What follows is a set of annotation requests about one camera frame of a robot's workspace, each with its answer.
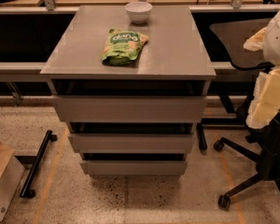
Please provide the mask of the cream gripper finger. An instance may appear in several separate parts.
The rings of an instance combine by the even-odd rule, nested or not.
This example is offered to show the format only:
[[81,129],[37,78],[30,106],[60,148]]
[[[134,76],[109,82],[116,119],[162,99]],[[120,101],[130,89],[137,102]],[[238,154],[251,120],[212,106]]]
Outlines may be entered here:
[[264,36],[267,31],[267,28],[264,27],[257,31],[254,35],[249,37],[244,43],[244,49],[257,51],[263,49]]
[[280,66],[268,74],[260,72],[246,118],[246,124],[252,129],[261,129],[268,125],[280,109]]

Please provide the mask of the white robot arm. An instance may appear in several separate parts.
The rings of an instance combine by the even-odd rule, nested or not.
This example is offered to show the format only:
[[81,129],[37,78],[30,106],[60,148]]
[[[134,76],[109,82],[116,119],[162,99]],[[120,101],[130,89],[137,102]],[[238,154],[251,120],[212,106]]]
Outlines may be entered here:
[[245,121],[248,127],[261,129],[280,109],[280,10],[266,27],[246,40],[244,49],[262,49],[264,60],[274,65],[268,74],[259,73]]

